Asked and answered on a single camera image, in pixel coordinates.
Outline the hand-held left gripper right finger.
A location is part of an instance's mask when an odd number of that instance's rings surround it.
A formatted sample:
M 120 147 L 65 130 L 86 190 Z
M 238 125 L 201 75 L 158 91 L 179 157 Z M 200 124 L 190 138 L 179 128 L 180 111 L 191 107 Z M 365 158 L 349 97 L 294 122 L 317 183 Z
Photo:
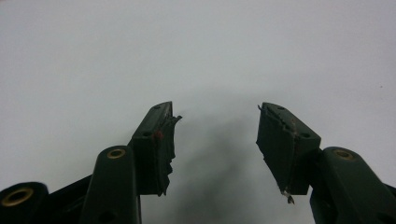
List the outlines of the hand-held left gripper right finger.
M 306 195 L 309 167 L 319 152 L 321 137 L 286 107 L 262 103 L 256 144 L 279 190 L 294 203 L 293 195 Z

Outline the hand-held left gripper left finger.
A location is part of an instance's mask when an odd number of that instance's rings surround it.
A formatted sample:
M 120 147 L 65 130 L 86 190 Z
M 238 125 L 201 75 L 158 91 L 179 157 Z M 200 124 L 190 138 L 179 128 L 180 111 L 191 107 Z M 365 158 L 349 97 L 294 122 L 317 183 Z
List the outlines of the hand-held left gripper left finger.
M 139 124 L 129 146 L 133 148 L 137 190 L 140 195 L 165 195 L 173 172 L 175 128 L 182 119 L 173 115 L 173 104 L 153 106 Z

